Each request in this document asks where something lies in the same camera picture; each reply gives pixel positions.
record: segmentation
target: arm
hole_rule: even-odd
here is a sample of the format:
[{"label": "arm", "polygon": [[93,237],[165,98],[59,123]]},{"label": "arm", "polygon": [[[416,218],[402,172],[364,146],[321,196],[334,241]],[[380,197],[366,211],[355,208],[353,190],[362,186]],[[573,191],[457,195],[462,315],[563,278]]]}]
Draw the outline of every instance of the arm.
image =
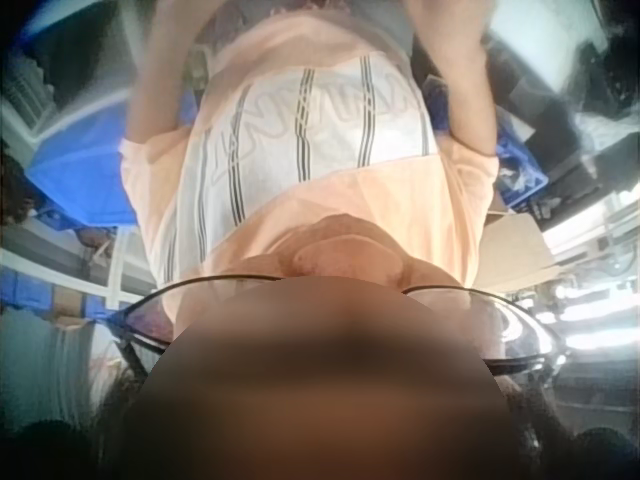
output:
[{"label": "arm", "polygon": [[143,144],[175,130],[189,49],[225,0],[160,0],[134,87],[127,139]]},{"label": "arm", "polygon": [[420,43],[449,86],[451,134],[495,156],[497,121],[482,47],[491,0],[403,0]]}]

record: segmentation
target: eyeglasses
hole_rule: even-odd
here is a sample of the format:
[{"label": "eyeglasses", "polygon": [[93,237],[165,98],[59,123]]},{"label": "eyeglasses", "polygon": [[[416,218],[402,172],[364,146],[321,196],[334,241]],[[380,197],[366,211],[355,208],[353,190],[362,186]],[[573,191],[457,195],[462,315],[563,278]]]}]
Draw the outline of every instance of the eyeglasses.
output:
[{"label": "eyeglasses", "polygon": [[[207,307],[215,308],[241,292],[279,280],[259,275],[188,280],[149,295],[103,323],[118,340],[118,348],[134,374],[146,378],[152,366],[144,357],[151,355],[157,360],[171,344],[171,318],[175,318],[182,299],[199,297]],[[411,287],[402,293],[427,306],[431,315],[451,322],[477,349],[494,377],[533,371],[550,377],[567,353],[553,330],[499,296],[445,286]]]}]

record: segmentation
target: short sleeve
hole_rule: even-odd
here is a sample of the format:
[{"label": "short sleeve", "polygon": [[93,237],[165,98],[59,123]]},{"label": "short sleeve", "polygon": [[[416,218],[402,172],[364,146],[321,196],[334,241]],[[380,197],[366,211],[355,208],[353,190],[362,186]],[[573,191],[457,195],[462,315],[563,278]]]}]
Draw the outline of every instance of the short sleeve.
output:
[{"label": "short sleeve", "polygon": [[150,257],[163,221],[175,208],[190,133],[191,129],[185,127],[153,137],[145,144],[123,140],[120,145],[122,183]]},{"label": "short sleeve", "polygon": [[438,147],[445,167],[453,175],[455,189],[462,198],[467,211],[468,222],[480,235],[487,217],[487,211],[494,197],[494,183],[498,178],[497,157],[481,155],[456,142],[448,135],[438,135]]}]

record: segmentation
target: eyeglass frame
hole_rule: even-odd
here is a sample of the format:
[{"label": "eyeglass frame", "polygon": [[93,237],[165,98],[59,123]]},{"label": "eyeglass frame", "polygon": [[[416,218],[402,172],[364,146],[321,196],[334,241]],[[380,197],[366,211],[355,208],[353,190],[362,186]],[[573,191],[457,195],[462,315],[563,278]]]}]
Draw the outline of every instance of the eyeglass frame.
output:
[{"label": "eyeglass frame", "polygon": [[[264,280],[265,282],[277,282],[280,280],[285,280],[285,278],[272,277],[268,275],[214,275],[209,277],[193,278],[190,280],[185,280],[179,283],[168,285],[156,292],[153,292],[150,295],[147,295],[142,300],[134,303],[133,305],[129,305],[125,309],[114,313],[104,320],[99,320],[98,323],[105,325],[111,331],[111,334],[118,340],[118,342],[116,342],[116,345],[124,360],[133,371],[134,375],[140,379],[145,379],[149,375],[149,372],[144,368],[144,365],[142,364],[142,361],[140,360],[140,357],[136,353],[133,346],[138,345],[139,347],[144,348],[147,351],[162,356],[162,354],[166,351],[167,348],[169,348],[172,342],[166,342],[164,340],[153,338],[150,335],[146,335],[134,329],[132,326],[126,323],[129,314],[135,310],[140,309],[140,307],[146,305],[147,303],[153,301],[154,299],[164,295],[169,291],[196,283],[220,280]],[[445,285],[413,286],[403,290],[400,293],[402,293],[403,295],[409,295],[412,292],[425,290],[464,291],[481,295],[483,297],[489,297],[494,300],[499,300],[500,302],[506,303],[508,306],[516,309],[522,315],[527,315],[533,322],[539,325],[547,335],[549,335],[552,340],[551,352],[511,359],[482,359],[493,377],[502,377],[537,371],[539,373],[538,381],[546,383],[557,373],[557,366],[559,363],[558,360],[560,359],[560,357],[566,357],[569,355],[569,350],[566,347],[564,341],[553,329],[538,321],[533,315],[531,315],[520,305],[507,300],[506,298],[473,288]]]}]

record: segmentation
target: hand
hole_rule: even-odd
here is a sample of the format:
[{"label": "hand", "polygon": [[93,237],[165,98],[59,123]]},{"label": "hand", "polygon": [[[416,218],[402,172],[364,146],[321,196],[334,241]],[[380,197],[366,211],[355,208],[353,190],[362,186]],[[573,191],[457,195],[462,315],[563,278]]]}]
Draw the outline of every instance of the hand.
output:
[{"label": "hand", "polygon": [[191,45],[227,0],[158,0],[153,28]]},{"label": "hand", "polygon": [[441,73],[482,54],[482,36],[491,18],[494,0],[402,2],[423,47]]}]

